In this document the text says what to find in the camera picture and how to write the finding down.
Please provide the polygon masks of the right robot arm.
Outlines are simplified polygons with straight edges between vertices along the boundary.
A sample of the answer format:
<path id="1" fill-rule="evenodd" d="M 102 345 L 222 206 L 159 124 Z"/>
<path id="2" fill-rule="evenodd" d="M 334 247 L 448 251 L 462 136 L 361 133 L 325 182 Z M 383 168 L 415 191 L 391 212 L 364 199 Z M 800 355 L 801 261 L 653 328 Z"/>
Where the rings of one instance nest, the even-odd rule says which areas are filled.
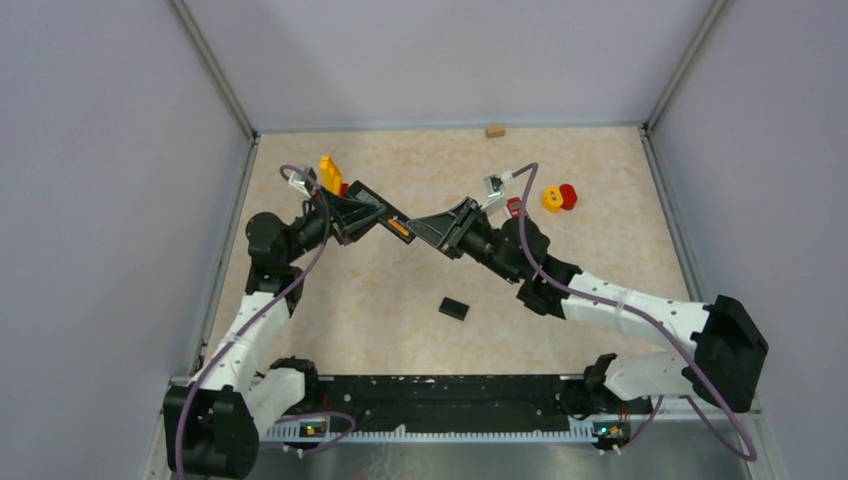
<path id="1" fill-rule="evenodd" d="M 586 397 L 600 412 L 643 396 L 694 395 L 734 413 L 753 404 L 769 345 L 741 301 L 675 301 L 605 281 L 548 252 L 550 239 L 531 220 L 496 228 L 466 198 L 405 227 L 445 256 L 468 255 L 520 286 L 529 310 L 615 329 L 661 346 L 659 353 L 604 354 L 584 371 Z"/>

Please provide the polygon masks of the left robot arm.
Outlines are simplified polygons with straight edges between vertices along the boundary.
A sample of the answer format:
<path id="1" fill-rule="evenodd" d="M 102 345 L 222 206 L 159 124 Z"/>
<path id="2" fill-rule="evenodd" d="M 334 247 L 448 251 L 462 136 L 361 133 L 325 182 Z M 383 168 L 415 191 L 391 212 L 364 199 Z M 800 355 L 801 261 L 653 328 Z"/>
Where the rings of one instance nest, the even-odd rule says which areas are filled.
<path id="1" fill-rule="evenodd" d="M 342 245 L 355 241 L 388 208 L 325 188 L 307 202 L 309 209 L 290 223 L 271 212 L 248 220 L 251 266 L 236 318 L 202 369 L 187 384 L 170 387 L 164 397 L 168 467 L 181 479 L 246 478 L 272 425 L 289 408 L 303 414 L 319 404 L 320 386 L 295 367 L 256 375 L 317 262 L 304 269 L 294 263 L 308 252 L 321 256 L 330 239 Z"/>

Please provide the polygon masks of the black remote control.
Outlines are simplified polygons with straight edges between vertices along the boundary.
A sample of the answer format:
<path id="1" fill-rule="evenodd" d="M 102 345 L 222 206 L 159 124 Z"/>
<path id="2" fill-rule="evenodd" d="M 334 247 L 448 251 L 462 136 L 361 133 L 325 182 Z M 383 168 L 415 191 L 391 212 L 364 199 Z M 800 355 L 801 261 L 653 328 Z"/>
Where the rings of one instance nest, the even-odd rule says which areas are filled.
<path id="1" fill-rule="evenodd" d="M 346 192 L 346 197 L 351 200 L 357 200 L 360 202 L 372 204 L 377 207 L 377 216 L 374 220 L 371 220 L 370 223 L 367 224 L 363 229 L 360 229 L 355 233 L 355 240 L 358 240 L 365 233 L 368 233 L 377 224 L 383 226 L 389 233 L 391 233 L 397 239 L 401 240 L 407 245 L 411 244 L 415 240 L 416 235 L 407 226 L 407 223 L 410 218 L 400 209 L 398 209 L 393 204 L 388 202 L 385 198 L 383 198 L 381 195 L 379 195 L 376 191 L 365 185 L 362 181 L 357 180 L 350 184 Z M 402 223 L 404 227 L 410 232 L 410 235 L 407 238 L 403 238 L 397 233 L 395 233 L 387 223 L 387 220 L 389 218 L 395 218 L 400 223 Z"/>

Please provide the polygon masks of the black battery cover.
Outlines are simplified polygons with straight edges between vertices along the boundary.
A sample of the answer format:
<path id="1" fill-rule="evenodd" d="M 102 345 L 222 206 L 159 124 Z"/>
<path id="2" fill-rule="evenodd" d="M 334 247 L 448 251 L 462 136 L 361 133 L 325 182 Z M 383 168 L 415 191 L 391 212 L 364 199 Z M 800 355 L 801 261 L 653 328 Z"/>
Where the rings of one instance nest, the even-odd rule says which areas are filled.
<path id="1" fill-rule="evenodd" d="M 438 308 L 441 314 L 458 321 L 464 321 L 469 310 L 469 305 L 449 297 L 444 297 Z"/>

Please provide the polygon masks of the white remote control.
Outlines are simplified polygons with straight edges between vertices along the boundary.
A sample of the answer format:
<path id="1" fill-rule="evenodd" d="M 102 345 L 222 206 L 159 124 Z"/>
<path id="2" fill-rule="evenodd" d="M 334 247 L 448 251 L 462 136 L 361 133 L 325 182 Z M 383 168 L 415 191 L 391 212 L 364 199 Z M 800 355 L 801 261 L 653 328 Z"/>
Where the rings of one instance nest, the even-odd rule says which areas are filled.
<path id="1" fill-rule="evenodd" d="M 522 201 L 518 197 L 509 198 L 506 202 L 506 208 L 512 218 L 518 218 L 522 213 Z"/>

